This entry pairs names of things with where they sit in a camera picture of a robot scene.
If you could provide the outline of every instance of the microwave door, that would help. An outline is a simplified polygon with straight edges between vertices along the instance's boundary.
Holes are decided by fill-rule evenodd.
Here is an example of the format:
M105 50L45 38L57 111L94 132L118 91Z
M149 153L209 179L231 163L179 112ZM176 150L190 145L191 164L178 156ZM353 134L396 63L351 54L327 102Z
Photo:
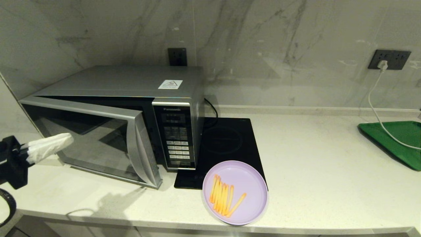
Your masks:
M35 96L20 103L45 137L62 132L75 137L59 153L65 163L153 188L161 185L142 111Z

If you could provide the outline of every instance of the marble backsplash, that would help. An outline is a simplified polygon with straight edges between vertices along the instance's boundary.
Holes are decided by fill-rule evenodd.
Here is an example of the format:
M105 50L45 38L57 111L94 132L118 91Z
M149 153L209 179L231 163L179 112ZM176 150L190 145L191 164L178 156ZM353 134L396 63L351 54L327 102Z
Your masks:
M187 49L220 105L368 107L378 48L412 51L372 101L421 107L419 0L0 0L0 72L18 98L94 65Z

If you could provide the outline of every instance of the black wall socket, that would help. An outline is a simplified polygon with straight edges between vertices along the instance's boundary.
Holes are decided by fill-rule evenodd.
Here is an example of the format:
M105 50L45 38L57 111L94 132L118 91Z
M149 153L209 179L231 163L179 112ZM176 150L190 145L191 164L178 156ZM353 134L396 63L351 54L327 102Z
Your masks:
M375 51L374 56L368 65L368 69L379 69L377 67L378 63L381 60L386 60L387 70L402 70L410 54L410 51L378 49Z
M187 66L187 51L185 48L168 48L170 66Z

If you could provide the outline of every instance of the plug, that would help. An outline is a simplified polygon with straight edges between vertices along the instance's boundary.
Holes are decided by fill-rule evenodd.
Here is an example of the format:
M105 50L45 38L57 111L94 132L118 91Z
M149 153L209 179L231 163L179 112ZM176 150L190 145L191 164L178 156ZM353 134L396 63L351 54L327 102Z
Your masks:
M387 69L387 61L386 60L381 60L377 64L377 67L380 68L380 72L384 72Z

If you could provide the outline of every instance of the plate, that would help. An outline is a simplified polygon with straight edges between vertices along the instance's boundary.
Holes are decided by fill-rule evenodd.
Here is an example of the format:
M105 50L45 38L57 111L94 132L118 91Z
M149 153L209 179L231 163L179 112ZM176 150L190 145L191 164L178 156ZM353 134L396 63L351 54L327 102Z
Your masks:
M234 196L231 208L237 203L243 193L247 193L236 211L227 218L213 209L209 201L212 192L213 177L218 174L223 183L234 185ZM203 180L203 196L205 206L218 219L231 225L246 225L256 220L264 211L267 200L266 182L250 165L240 161L224 161L212 167Z

